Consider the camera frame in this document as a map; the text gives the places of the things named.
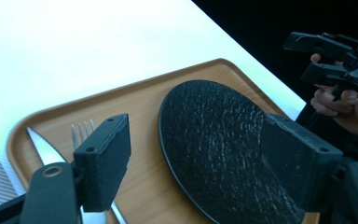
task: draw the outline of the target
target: black plate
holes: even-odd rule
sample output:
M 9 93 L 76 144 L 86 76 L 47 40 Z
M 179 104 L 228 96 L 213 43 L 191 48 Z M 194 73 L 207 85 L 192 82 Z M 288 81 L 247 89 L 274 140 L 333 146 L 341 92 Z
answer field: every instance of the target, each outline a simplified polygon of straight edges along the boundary
M 300 223 L 304 212 L 261 160 L 264 112 L 219 83 L 166 96 L 158 118 L 165 159 L 189 199 L 217 223 Z

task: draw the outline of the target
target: table surface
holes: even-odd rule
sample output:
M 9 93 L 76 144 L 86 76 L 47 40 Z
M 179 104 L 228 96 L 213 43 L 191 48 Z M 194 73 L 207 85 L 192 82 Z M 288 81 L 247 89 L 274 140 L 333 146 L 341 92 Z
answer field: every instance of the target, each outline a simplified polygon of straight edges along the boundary
M 295 119 L 305 103 L 191 1 L 0 2 L 0 163 L 13 127 L 41 109 L 225 58 Z

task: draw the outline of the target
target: fork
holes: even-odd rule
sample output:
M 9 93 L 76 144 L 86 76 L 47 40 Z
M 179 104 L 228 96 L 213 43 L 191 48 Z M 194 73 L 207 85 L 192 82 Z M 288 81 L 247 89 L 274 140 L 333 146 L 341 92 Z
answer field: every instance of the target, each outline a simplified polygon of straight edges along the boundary
M 92 132 L 95 131 L 95 124 L 94 121 L 91 119 L 89 121 L 90 126 L 88 125 L 88 123 L 86 121 L 84 121 L 84 129 L 82 128 L 82 124 L 78 123 L 77 124 L 77 128 L 78 128 L 78 135 L 80 137 L 80 143 L 77 140 L 77 133 L 76 133 L 76 128 L 75 125 L 72 124 L 71 126 L 71 130 L 72 130 L 72 139 L 74 142 L 74 150 L 76 150 L 81 143 L 83 143 L 86 138 L 88 138 Z M 126 219 L 124 218 L 124 216 L 121 214 L 120 210 L 118 209 L 118 206 L 116 205 L 115 201 L 112 202 L 112 210 L 113 213 L 115 214 L 117 221 L 119 224 L 127 224 Z

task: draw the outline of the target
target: screw hole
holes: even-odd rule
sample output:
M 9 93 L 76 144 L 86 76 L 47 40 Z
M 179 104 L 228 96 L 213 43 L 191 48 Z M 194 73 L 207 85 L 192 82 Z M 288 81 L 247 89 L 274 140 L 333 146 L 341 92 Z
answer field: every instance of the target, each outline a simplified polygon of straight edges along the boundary
M 43 171 L 44 177 L 53 177 L 55 175 L 59 175 L 62 172 L 61 166 L 51 166 L 48 169 Z
M 94 147 L 88 147 L 86 148 L 86 152 L 93 152 L 95 150 Z

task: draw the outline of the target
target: knife blade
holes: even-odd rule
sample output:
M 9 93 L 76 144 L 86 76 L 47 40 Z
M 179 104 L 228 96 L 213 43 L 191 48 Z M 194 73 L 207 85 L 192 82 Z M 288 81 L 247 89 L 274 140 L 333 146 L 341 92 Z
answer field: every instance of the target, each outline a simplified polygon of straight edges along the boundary
M 62 154 L 42 135 L 30 127 L 27 127 L 27 131 L 32 139 L 32 142 L 34 143 L 37 153 L 39 154 L 40 160 L 42 160 L 44 165 L 48 165 L 53 162 L 66 161 Z
M 39 154 L 40 160 L 42 160 L 44 165 L 48 165 L 53 162 L 66 161 L 60 151 L 57 150 L 40 133 L 36 132 L 31 127 L 27 127 L 27 132 L 30 135 L 31 140 L 34 143 L 34 147 Z M 85 213 L 83 211 L 83 207 L 80 207 L 80 211 L 83 223 L 106 223 L 106 216 L 104 213 Z

